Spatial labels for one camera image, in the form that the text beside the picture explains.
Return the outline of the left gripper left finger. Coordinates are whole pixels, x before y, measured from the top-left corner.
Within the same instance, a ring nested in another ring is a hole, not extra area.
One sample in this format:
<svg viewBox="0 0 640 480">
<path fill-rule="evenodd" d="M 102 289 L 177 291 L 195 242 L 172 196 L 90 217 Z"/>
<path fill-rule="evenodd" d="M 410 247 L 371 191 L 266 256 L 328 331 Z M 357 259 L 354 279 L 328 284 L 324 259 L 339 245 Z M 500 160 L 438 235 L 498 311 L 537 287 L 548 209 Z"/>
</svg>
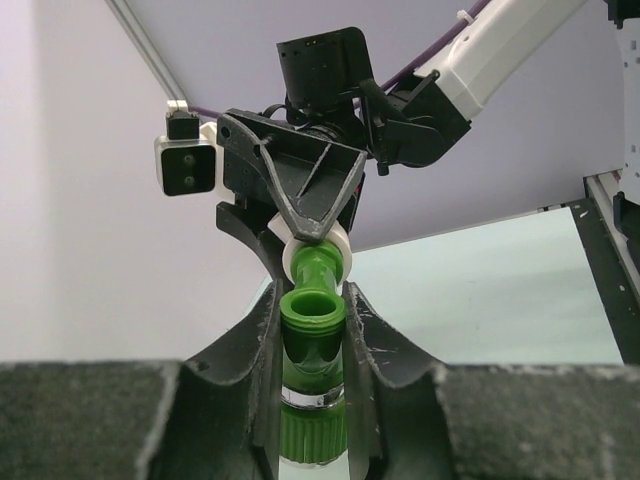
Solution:
<svg viewBox="0 0 640 480">
<path fill-rule="evenodd" d="M 283 347 L 271 282 L 246 316 L 184 361 L 150 479 L 275 479 Z"/>
</svg>

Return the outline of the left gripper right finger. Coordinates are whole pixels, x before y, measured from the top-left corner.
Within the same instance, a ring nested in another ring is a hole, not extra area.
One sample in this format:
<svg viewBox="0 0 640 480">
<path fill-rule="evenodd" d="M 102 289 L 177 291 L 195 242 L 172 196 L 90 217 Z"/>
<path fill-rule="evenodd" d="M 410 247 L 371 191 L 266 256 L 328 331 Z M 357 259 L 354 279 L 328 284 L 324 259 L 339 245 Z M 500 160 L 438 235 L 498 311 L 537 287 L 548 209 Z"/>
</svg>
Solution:
<svg viewBox="0 0 640 480">
<path fill-rule="evenodd" d="M 351 479 L 457 479 L 435 357 L 386 322 L 354 282 L 342 287 Z"/>
</svg>

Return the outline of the white straight pipe fitting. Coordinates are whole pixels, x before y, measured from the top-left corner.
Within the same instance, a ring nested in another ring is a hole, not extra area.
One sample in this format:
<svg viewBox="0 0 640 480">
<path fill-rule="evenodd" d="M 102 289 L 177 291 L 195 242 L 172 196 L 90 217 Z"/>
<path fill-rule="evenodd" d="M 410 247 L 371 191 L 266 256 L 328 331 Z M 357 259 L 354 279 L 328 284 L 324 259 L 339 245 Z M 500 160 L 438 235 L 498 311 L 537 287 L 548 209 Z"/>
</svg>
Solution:
<svg viewBox="0 0 640 480">
<path fill-rule="evenodd" d="M 352 269 L 353 253 L 349 235 L 339 221 L 332 224 L 324 240 L 318 244 L 296 239 L 281 214 L 276 214 L 267 227 L 284 245 L 282 267 L 294 285 L 299 282 L 302 268 L 309 267 L 312 260 L 325 264 L 333 276 L 334 289 L 347 279 Z"/>
</svg>

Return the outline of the green plastic faucet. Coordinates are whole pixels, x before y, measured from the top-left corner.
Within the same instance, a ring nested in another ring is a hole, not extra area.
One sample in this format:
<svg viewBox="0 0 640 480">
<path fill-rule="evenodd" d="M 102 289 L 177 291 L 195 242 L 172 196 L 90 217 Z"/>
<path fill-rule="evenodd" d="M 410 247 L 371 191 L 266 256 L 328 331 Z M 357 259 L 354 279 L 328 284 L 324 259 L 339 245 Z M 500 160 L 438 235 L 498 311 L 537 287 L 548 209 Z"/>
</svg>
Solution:
<svg viewBox="0 0 640 480">
<path fill-rule="evenodd" d="M 347 449 L 342 339 L 346 304 L 312 260 L 280 299 L 283 340 L 280 456 L 326 464 Z"/>
</svg>

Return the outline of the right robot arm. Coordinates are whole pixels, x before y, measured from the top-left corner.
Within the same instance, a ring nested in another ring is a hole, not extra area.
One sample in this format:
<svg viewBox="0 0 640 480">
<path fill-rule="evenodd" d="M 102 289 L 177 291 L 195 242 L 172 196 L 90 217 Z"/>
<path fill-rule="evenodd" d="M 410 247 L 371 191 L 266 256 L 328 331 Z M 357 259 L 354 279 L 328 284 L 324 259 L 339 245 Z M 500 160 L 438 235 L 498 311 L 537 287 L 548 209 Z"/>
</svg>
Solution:
<svg viewBox="0 0 640 480">
<path fill-rule="evenodd" d="M 336 279 L 352 267 L 349 230 L 364 168 L 424 168 L 469 130 L 504 81 L 578 9 L 577 1 L 481 1 L 438 45 L 378 83 L 363 32 L 347 27 L 278 44 L 284 120 L 230 109 L 216 123 L 216 225 L 281 281 L 301 249 L 330 244 Z"/>
</svg>

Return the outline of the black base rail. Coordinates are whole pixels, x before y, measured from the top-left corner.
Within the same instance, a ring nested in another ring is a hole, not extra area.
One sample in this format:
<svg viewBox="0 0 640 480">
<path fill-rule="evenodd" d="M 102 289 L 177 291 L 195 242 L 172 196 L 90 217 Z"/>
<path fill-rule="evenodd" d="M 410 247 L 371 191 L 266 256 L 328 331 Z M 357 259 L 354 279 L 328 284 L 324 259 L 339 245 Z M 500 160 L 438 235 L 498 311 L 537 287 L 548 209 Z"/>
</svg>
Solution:
<svg viewBox="0 0 640 480">
<path fill-rule="evenodd" d="M 639 364 L 639 247 L 614 223 L 616 171 L 584 179 L 584 197 L 569 204 L 614 341 L 627 365 Z"/>
</svg>

